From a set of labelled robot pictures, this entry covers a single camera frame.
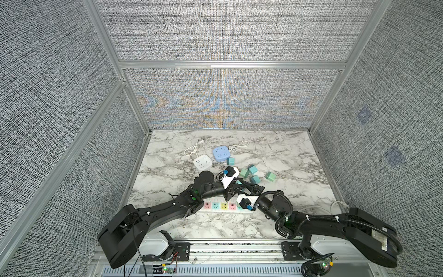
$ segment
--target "gray fabric wall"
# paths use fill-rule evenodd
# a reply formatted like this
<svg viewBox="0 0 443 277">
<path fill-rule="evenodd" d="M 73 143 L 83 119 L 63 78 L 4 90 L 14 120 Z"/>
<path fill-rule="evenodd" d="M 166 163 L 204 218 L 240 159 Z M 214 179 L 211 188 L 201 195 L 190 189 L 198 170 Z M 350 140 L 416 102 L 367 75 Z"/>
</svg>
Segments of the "gray fabric wall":
<svg viewBox="0 0 443 277">
<path fill-rule="evenodd" d="M 2 238 L 118 79 L 81 0 L 0 7 Z M 143 137 L 120 92 L 1 276 L 84 276 Z"/>
<path fill-rule="evenodd" d="M 121 59 L 346 60 L 376 0 L 98 0 Z"/>
<path fill-rule="evenodd" d="M 117 76 L 81 0 L 0 7 L 2 238 Z"/>
<path fill-rule="evenodd" d="M 96 2 L 120 60 L 346 61 L 377 0 Z M 156 129 L 308 128 L 337 76 L 337 70 L 127 72 Z"/>
<path fill-rule="evenodd" d="M 392 277 L 441 276 L 443 2 L 394 0 L 313 137 L 351 206 L 397 228 Z"/>
<path fill-rule="evenodd" d="M 337 76 L 329 69 L 127 69 L 157 129 L 308 128 Z"/>
<path fill-rule="evenodd" d="M 2 276 L 84 276 L 98 232 L 120 204 L 143 137 L 121 92 Z"/>
</svg>

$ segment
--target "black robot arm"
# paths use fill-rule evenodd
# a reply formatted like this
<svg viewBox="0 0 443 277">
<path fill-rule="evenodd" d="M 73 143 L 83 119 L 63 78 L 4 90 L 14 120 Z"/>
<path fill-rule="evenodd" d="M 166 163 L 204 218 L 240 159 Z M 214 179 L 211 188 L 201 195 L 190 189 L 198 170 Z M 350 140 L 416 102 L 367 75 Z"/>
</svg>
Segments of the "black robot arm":
<svg viewBox="0 0 443 277">
<path fill-rule="evenodd" d="M 364 211 L 351 208 L 339 215 L 307 215 L 293 211 L 292 204 L 282 191 L 263 192 L 264 187 L 234 178 L 226 189 L 220 179 L 214 181 L 211 172 L 203 171 L 175 199 L 148 208 L 123 207 L 101 230 L 98 241 L 112 268 L 128 262 L 137 252 L 138 246 L 149 230 L 171 220 L 184 218 L 203 207 L 204 199 L 223 195 L 229 201 L 240 190 L 247 189 L 246 196 L 259 196 L 251 210 L 262 211 L 267 219 L 275 221 L 278 234 L 288 239 L 303 235 L 299 255 L 309 259 L 317 253 L 310 248 L 311 235 L 325 235 L 350 241 L 367 259 L 386 267 L 396 267 L 396 256 L 401 245 L 396 231 L 388 224 Z M 373 232 L 386 236 L 385 247 L 373 237 Z"/>
</svg>

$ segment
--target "ventilation grille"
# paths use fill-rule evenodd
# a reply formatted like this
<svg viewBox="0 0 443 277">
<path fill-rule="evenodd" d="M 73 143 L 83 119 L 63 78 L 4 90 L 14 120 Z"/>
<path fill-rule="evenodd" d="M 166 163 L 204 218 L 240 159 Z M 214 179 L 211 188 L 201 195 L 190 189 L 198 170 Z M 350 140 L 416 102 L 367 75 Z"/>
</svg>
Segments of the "ventilation grille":
<svg viewBox="0 0 443 277">
<path fill-rule="evenodd" d="M 131 266 L 126 267 L 128 274 Z M 107 266 L 103 270 L 103 277 L 122 276 L 123 267 L 112 269 Z M 148 274 L 149 276 L 172 276 L 172 274 Z M 178 271 L 174 276 L 299 276 L 300 265 L 182 265 L 179 264 Z M 136 265 L 131 276 L 144 276 L 141 265 Z"/>
</svg>

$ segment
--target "white power strip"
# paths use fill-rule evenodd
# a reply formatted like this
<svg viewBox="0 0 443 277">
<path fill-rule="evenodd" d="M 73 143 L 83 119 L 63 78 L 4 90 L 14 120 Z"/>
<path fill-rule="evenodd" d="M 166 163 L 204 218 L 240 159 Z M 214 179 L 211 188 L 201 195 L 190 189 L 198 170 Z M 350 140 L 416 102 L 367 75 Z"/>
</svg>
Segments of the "white power strip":
<svg viewBox="0 0 443 277">
<path fill-rule="evenodd" d="M 208 170 L 212 167 L 212 161 L 208 155 L 203 154 L 194 159 L 194 165 L 199 171 Z"/>
</svg>

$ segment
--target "teal block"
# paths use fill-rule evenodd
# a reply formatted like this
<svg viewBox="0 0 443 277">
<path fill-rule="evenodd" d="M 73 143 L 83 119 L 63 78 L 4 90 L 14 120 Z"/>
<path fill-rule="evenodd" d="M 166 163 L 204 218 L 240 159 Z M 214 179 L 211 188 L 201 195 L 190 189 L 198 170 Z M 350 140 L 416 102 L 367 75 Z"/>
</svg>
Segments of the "teal block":
<svg viewBox="0 0 443 277">
<path fill-rule="evenodd" d="M 272 172 L 268 172 L 267 174 L 266 174 L 266 179 L 268 179 L 269 181 L 271 181 L 271 182 L 273 182 L 275 179 L 276 179 L 276 175 L 274 174 L 274 173 L 272 173 Z"/>
<path fill-rule="evenodd" d="M 253 184 L 258 184 L 258 183 L 260 183 L 260 177 L 258 177 L 258 176 L 252 176 L 251 177 L 251 183 L 253 183 Z"/>
<path fill-rule="evenodd" d="M 228 162 L 228 165 L 234 165 L 235 164 L 234 158 L 228 158 L 226 161 Z"/>
<path fill-rule="evenodd" d="M 248 175 L 249 175 L 249 171 L 246 168 L 244 168 L 240 171 L 240 175 L 238 177 L 246 179 L 248 177 Z"/>
<path fill-rule="evenodd" d="M 255 165 L 251 165 L 248 167 L 249 172 L 254 175 L 257 173 L 258 169 L 255 167 Z"/>
</svg>

